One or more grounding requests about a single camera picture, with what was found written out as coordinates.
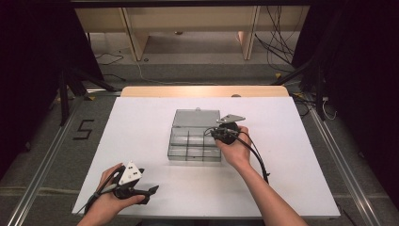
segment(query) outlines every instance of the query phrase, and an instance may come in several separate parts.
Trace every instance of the gray floor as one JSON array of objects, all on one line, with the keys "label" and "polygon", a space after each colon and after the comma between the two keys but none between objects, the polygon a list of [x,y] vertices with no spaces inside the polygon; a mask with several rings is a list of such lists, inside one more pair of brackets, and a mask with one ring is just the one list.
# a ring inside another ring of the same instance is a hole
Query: gray floor
[{"label": "gray floor", "polygon": [[[268,39],[267,33],[259,36]],[[267,58],[263,47],[255,41],[251,60],[243,60],[241,47],[234,33],[154,33],[149,39],[143,60],[138,65],[133,62],[126,38],[121,34],[92,35],[92,48],[96,56],[111,53],[123,56],[123,59],[110,65],[101,65],[107,75],[107,83],[123,88],[126,86],[163,86],[163,85],[259,85],[270,84],[276,80],[279,70],[272,69],[268,63],[277,64],[283,70],[291,70],[277,58]],[[295,47],[295,33],[290,45]],[[106,64],[119,56],[102,56],[99,63]],[[299,78],[286,84],[291,92],[297,92]],[[88,89],[96,89],[86,83]],[[38,195],[33,201],[24,225],[73,225],[80,217],[71,214],[79,189],[85,180],[97,146],[103,134],[108,116],[117,98],[115,95],[91,94],[93,100],[86,99],[75,112],[66,137],[60,145],[58,154],[40,186]],[[76,105],[77,99],[71,100]],[[298,113],[307,112],[308,106],[297,104]],[[327,106],[328,112],[334,112]],[[93,120],[86,125],[92,129],[89,139],[74,140],[85,134],[78,132],[82,120]],[[42,159],[60,129],[60,103],[54,101],[49,108],[45,121],[31,140],[31,151],[21,153],[14,161],[5,177],[0,182],[0,225],[7,225],[18,201],[40,167]],[[303,117],[303,124],[311,140],[311,145],[318,158],[331,192],[341,208],[357,225],[367,225],[351,195],[345,181],[331,157],[312,114]],[[335,120],[326,120],[326,124],[340,147],[344,158],[353,171],[359,186],[372,204],[381,225],[398,225],[399,213],[391,203],[383,187],[374,177],[367,161],[359,154],[339,114]],[[310,225],[353,225],[349,218],[342,214],[331,220],[306,219]],[[139,219],[116,218],[109,225],[136,225]]]}]

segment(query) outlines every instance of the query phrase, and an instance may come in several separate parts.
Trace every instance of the handheld controller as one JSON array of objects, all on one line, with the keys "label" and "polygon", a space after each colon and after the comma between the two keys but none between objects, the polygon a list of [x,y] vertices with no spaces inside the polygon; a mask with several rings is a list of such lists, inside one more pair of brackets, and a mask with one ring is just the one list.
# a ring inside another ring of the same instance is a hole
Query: handheld controller
[{"label": "handheld controller", "polygon": [[235,137],[240,133],[240,128],[238,128],[238,125],[235,122],[244,119],[244,117],[235,115],[227,115],[226,117],[223,117],[216,121],[220,124],[217,128],[211,130],[211,136],[225,144],[232,144],[235,141]]},{"label": "handheld controller", "polygon": [[[138,204],[147,204],[150,201],[150,196],[156,193],[159,186],[154,186],[149,190],[137,190],[135,185],[138,183],[142,177],[144,169],[138,169],[136,165],[131,161],[128,165],[121,166],[114,170],[113,173],[105,180],[101,187],[94,192],[94,194],[88,199],[88,202],[83,208],[85,208],[85,214],[91,205],[103,194],[108,192],[113,192],[114,195],[120,199],[125,200],[132,196],[143,195],[145,199]],[[110,186],[105,187],[105,185],[113,178]]]},{"label": "handheld controller", "polygon": [[150,196],[156,193],[159,186],[154,186],[148,191],[134,189],[143,172],[144,169],[138,169],[133,162],[129,162],[126,167],[122,167],[122,170],[112,182],[112,184],[117,185],[113,189],[114,195],[120,200],[125,200],[135,195],[144,195],[146,198],[138,204],[147,204]]}]

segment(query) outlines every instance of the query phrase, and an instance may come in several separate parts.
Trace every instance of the hand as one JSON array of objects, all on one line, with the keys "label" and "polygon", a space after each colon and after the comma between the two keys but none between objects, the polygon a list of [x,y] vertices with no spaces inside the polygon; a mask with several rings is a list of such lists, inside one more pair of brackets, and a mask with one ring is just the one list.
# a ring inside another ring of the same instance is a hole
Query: hand
[{"label": "hand", "polygon": [[[245,126],[238,126],[241,132],[239,134],[239,138],[241,138],[245,143],[249,146],[251,145],[250,139],[247,135],[248,129]],[[232,144],[225,144],[220,140],[215,141],[216,146],[222,151],[223,155],[226,158],[226,161],[230,163],[234,168],[237,170],[241,167],[246,167],[250,165],[249,157],[250,157],[250,150],[244,146],[239,140],[235,140]]]},{"label": "hand", "polygon": [[[121,166],[122,164],[119,163],[113,168],[104,171],[97,189],[100,188],[106,178],[111,175],[114,170]],[[105,187],[110,186],[111,183],[112,180],[110,180]],[[137,195],[126,200],[120,200],[115,197],[112,192],[105,193],[101,195],[98,200],[91,205],[90,209],[78,225],[104,225],[111,221],[111,219],[114,218],[114,216],[116,216],[120,210],[130,205],[137,204],[144,199],[145,196]]]}]

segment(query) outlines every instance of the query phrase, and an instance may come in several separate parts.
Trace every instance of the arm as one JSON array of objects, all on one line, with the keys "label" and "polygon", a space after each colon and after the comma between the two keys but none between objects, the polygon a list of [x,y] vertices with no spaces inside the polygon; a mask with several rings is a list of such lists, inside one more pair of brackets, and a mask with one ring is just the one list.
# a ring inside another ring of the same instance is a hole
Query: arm
[{"label": "arm", "polygon": [[[122,164],[119,163],[113,168],[107,169],[103,172],[103,175],[100,180],[100,184],[97,189],[103,184],[106,178],[111,175],[111,173],[119,168]],[[117,215],[117,213],[124,209],[127,206],[136,204],[144,200],[144,196],[138,195],[133,196],[126,200],[120,200],[112,192],[105,193],[99,197],[99,199],[94,202],[82,220],[78,223],[78,226],[91,225],[105,225],[109,221]]]},{"label": "arm", "polygon": [[[248,134],[246,127],[240,126],[240,129]],[[239,137],[250,145],[247,135],[240,134]],[[307,225],[296,211],[250,165],[250,150],[237,140],[231,145],[217,140],[216,145],[222,151],[227,162],[243,177],[261,211],[265,225]]]}]

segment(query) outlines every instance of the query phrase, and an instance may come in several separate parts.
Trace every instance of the person's right hand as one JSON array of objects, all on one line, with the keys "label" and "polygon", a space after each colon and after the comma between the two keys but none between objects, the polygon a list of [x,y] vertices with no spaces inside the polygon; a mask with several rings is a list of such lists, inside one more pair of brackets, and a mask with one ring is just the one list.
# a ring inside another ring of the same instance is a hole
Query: person's right hand
[{"label": "person's right hand", "polygon": [[[239,138],[245,141],[249,146],[251,145],[248,129],[245,126],[238,126],[241,130]],[[235,140],[232,144],[225,144],[220,140],[215,141],[216,146],[222,151],[226,161],[230,163],[237,170],[250,165],[249,157],[250,150],[244,146],[239,140]]]}]

